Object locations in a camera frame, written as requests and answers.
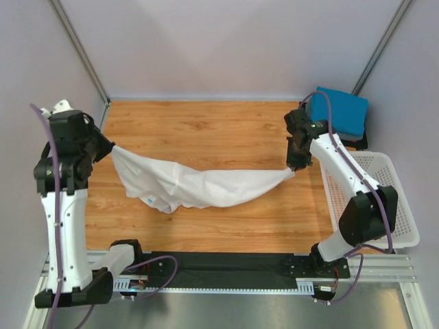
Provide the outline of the white t-shirt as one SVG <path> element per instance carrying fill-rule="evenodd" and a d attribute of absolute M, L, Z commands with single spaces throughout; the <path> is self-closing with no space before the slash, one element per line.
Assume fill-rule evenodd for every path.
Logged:
<path fill-rule="evenodd" d="M 250 202 L 295 176 L 283 170 L 198 171 L 114 146 L 112 161 L 126 195 L 171 214 L 185 208 L 229 208 Z"/>

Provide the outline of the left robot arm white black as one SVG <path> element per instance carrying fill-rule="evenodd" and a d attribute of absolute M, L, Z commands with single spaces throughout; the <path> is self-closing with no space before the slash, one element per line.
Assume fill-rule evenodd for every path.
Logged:
<path fill-rule="evenodd" d="M 49 112 L 34 106 L 48 142 L 34 168 L 45 211 L 49 243 L 47 286 L 36 308 L 107 304 L 123 271 L 137 275 L 144 257 L 136 239 L 119 240 L 94 264 L 86 250 L 85 212 L 93 165 L 111 153 L 109 141 L 81 110 Z"/>

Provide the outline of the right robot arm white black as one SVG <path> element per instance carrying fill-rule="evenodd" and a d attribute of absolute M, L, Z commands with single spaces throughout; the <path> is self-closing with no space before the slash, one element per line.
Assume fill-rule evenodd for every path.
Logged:
<path fill-rule="evenodd" d="M 350 256 L 370 241 L 391 237 L 399 195 L 393 186 L 381 185 L 361 168 L 328 121 L 312 121 L 304 108 L 290 111 L 284 121 L 289 133 L 287 166 L 300 171 L 317 158 L 348 201 L 337 230 L 311 248 L 310 271 L 322 277 L 332 271 L 335 261 Z"/>

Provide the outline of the folded black t-shirt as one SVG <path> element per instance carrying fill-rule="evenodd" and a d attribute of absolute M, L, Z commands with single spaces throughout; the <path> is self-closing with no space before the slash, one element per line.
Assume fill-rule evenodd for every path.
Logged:
<path fill-rule="evenodd" d="M 368 149 L 368 139 L 367 139 L 367 135 L 365 132 L 364 132 L 362 138 L 357 140 L 357 141 L 350 141 L 347 139 L 342 139 L 342 143 L 345 147 L 351 147 L 357 151 L 363 151 L 363 150 Z"/>

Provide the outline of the white plastic perforated basket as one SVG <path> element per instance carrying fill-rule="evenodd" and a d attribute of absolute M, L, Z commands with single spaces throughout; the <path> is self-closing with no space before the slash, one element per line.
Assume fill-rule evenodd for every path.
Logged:
<path fill-rule="evenodd" d="M 383 205 L 386 208 L 391 207 L 386 213 L 387 216 L 394 217 L 394 223 L 390 224 L 393 248 L 417 246 L 420 242 L 418 228 L 391 159 L 383 153 L 373 151 L 352 151 L 350 155 L 361 167 L 362 175 L 369 182 L 378 183 L 377 194 L 383 198 Z M 320 164 L 320 169 L 331 223 L 336 231 L 350 197 L 345 195 L 335 176 L 323 164 Z"/>

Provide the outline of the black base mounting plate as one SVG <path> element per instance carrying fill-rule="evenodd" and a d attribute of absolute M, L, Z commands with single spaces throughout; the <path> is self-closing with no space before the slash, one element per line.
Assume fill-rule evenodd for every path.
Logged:
<path fill-rule="evenodd" d="M 328 265 L 319 263 L 313 256 L 276 253 L 227 253 L 227 252 L 152 252 L 144 254 L 142 261 L 162 256 L 160 259 L 125 274 L 137 278 L 147 276 L 149 287 L 162 286 L 176 272 L 169 288 L 189 289 L 293 289 L 298 278 L 349 278 L 347 260 L 341 259 Z"/>

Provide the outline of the right aluminium corner post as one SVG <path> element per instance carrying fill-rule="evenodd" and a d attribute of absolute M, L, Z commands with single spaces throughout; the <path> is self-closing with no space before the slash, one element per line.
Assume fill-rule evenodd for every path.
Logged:
<path fill-rule="evenodd" d="M 372 75 L 372 72 L 374 71 L 376 65 L 380 61 L 380 59 L 383 57 L 386 49 L 390 45 L 392 39 L 394 38 L 395 34 L 397 33 L 400 25 L 404 21 L 405 17 L 408 15 L 408 12 L 410 11 L 411 7 L 416 3 L 415 0 L 402 0 L 400 1 L 399 5 L 397 6 L 394 14 L 392 15 L 392 18 L 390 19 L 390 22 L 387 24 L 387 27 L 385 28 L 382 36 L 380 37 L 377 45 L 375 46 L 374 50 L 372 51 L 363 71 L 361 72 L 359 78 L 357 79 L 351 94 L 359 96 L 361 94 L 361 91 L 364 89 L 364 86 L 366 85 L 366 82 Z"/>

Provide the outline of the aluminium corner post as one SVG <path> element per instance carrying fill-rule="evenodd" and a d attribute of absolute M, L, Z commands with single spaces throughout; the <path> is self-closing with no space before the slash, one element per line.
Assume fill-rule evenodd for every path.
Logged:
<path fill-rule="evenodd" d="M 402 0 L 400 1 L 399 5 L 397 6 L 394 14 L 392 15 L 392 18 L 390 19 L 390 22 L 387 24 L 387 27 L 385 28 L 382 36 L 380 37 L 377 45 L 375 46 L 374 50 L 372 51 L 363 71 L 361 72 L 359 78 L 357 79 L 351 94 L 359 96 L 361 94 L 361 91 L 364 89 L 364 86 L 366 85 L 366 82 L 372 75 L 372 72 L 374 71 L 376 65 L 380 61 L 380 59 L 383 57 L 386 49 L 390 45 L 392 39 L 394 38 L 395 34 L 397 33 L 400 25 L 404 21 L 405 17 L 408 15 L 408 12 L 410 11 L 411 7 L 416 3 L 415 0 Z"/>
<path fill-rule="evenodd" d="M 104 102 L 104 104 L 107 106 L 110 103 L 110 97 L 108 96 L 101 80 L 99 79 L 98 74 L 96 73 L 91 63 L 86 53 L 86 50 L 83 47 L 83 44 L 80 41 L 80 38 L 62 2 L 59 0 L 48 0 L 47 2 L 50 5 L 52 11 L 54 12 L 56 18 L 58 19 L 66 37 L 68 38 L 69 42 L 71 43 L 71 46 L 73 47 L 74 52 L 76 53 L 78 59 L 80 60 L 82 66 L 84 67 L 86 74 L 88 75 L 89 79 L 92 82 L 92 85 L 97 91 L 97 94 L 99 95 L 100 99 Z"/>

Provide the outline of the left aluminium corner post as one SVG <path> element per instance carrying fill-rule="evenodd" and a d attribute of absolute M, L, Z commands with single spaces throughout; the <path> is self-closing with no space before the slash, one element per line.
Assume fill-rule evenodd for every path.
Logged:
<path fill-rule="evenodd" d="M 86 74 L 88 75 L 89 79 L 92 82 L 92 85 L 97 91 L 97 94 L 99 95 L 100 99 L 104 102 L 104 104 L 107 106 L 110 103 L 110 97 L 108 96 L 101 80 L 99 79 L 98 74 L 96 73 L 91 63 L 86 53 L 86 50 L 83 47 L 83 44 L 80 41 L 80 38 L 62 2 L 59 0 L 48 0 L 47 2 L 50 5 L 52 11 L 54 12 L 56 18 L 58 19 L 66 37 L 68 38 L 69 42 L 71 43 L 71 46 L 73 47 L 74 52 L 76 53 L 78 59 L 80 60 L 82 66 L 84 67 Z"/>

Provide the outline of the aluminium frame rail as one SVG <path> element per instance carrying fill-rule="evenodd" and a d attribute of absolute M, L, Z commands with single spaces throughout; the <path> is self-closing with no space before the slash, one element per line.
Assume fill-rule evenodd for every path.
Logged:
<path fill-rule="evenodd" d="M 106 253 L 104 250 L 88 250 L 89 264 L 93 264 Z M 359 269 L 360 256 L 349 258 L 348 266 L 352 277 Z M 360 282 L 418 282 L 414 268 L 408 255 L 405 254 L 364 254 Z M 41 277 L 49 273 L 49 257 L 47 257 Z"/>

